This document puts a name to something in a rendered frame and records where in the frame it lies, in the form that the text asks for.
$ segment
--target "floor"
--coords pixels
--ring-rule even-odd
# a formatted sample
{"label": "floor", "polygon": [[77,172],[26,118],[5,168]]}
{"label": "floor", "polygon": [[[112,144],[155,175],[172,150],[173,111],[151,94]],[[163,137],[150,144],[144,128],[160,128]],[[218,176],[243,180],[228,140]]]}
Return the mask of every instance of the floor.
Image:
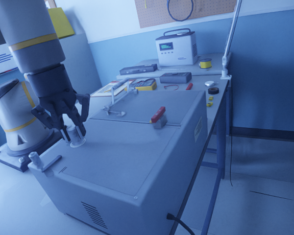
{"label": "floor", "polygon": [[[216,147],[216,136],[209,143]],[[294,235],[294,142],[233,137],[227,139],[226,173],[221,180],[208,234]],[[215,162],[206,153],[204,161]],[[217,170],[199,171],[182,221],[196,235],[208,209]],[[181,226],[175,235],[189,235]]]}

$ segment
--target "baseboard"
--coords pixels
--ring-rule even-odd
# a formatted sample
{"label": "baseboard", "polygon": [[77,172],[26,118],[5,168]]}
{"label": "baseboard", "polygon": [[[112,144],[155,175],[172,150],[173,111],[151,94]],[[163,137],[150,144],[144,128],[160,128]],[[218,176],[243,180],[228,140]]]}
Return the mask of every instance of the baseboard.
{"label": "baseboard", "polygon": [[281,139],[294,141],[294,131],[279,131],[245,127],[232,127],[234,136],[248,136],[255,138]]}

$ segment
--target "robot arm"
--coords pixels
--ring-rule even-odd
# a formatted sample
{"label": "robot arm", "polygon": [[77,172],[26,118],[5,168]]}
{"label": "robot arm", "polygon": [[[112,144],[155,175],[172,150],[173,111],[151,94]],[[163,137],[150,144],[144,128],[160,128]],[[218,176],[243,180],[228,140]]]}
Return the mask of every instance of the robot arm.
{"label": "robot arm", "polygon": [[[76,94],[64,65],[62,47],[43,0],[0,0],[0,29],[22,73],[39,97],[32,113],[49,129],[70,141],[62,115],[67,114],[80,137],[85,136],[90,96]],[[82,113],[75,107],[82,104]]]}

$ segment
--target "black tape roll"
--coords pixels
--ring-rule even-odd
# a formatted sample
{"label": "black tape roll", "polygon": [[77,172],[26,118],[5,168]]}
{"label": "black tape roll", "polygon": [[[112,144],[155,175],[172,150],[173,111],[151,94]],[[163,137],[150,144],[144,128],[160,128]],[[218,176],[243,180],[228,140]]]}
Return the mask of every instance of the black tape roll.
{"label": "black tape roll", "polygon": [[219,88],[218,87],[211,87],[208,89],[208,94],[218,94]]}

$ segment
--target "table top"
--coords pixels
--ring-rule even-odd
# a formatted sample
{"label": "table top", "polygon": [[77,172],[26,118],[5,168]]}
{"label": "table top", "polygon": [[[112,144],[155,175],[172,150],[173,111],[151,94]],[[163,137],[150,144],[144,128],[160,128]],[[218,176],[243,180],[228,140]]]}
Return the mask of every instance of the table top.
{"label": "table top", "polygon": [[[231,53],[228,55],[227,62],[229,63],[231,59]],[[146,78],[146,77],[160,77],[166,72],[191,72],[192,75],[221,75],[222,74],[222,57],[223,53],[214,53],[214,54],[202,54],[198,56],[198,60],[193,65],[180,65],[180,66],[169,66],[169,67],[161,67],[159,65],[158,59],[151,60],[143,60],[134,66],[140,65],[150,65],[157,64],[158,69],[154,72],[145,72],[145,73],[137,73],[137,74],[127,74],[127,75],[118,75],[117,79],[123,79],[126,77],[129,78]],[[199,61],[201,59],[211,59],[211,69],[201,69],[199,66]]]}
{"label": "table top", "polygon": [[[170,85],[160,83],[159,78],[156,78],[156,81],[158,91],[165,90],[164,86]],[[206,81],[218,82],[215,87],[220,90],[219,94],[213,95],[214,104],[207,107],[208,133],[211,134],[228,81],[220,80],[219,75],[210,75],[193,76],[189,83],[193,83],[192,90],[207,91],[208,88],[204,85]],[[185,90],[188,84],[178,84],[178,91]],[[176,87],[170,86],[167,90],[174,90]],[[111,97],[92,97],[90,116],[110,101]],[[0,235],[6,234],[103,235],[104,233],[59,212],[29,170],[21,173],[0,163]]]}

